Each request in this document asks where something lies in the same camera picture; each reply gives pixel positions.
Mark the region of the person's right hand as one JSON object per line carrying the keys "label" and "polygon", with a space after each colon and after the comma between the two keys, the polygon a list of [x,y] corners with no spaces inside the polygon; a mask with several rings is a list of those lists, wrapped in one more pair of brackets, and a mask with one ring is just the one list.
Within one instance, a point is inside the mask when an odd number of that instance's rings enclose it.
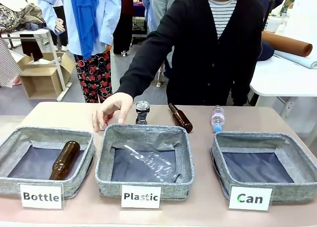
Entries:
{"label": "person's right hand", "polygon": [[133,105],[133,97],[127,93],[116,92],[99,104],[95,112],[92,113],[92,124],[95,132],[99,132],[101,127],[105,127],[106,117],[119,110],[118,123],[124,124],[127,115]]}

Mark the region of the pale hand of blue-shirted figure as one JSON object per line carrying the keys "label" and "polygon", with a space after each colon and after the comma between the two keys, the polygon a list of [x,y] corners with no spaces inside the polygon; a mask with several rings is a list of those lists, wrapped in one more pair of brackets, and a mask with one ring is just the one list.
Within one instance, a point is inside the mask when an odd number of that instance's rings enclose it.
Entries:
{"label": "pale hand of blue-shirted figure", "polygon": [[55,21],[55,31],[58,32],[58,33],[62,33],[65,31],[65,28],[64,28],[64,21],[60,18],[57,18],[56,21]]}

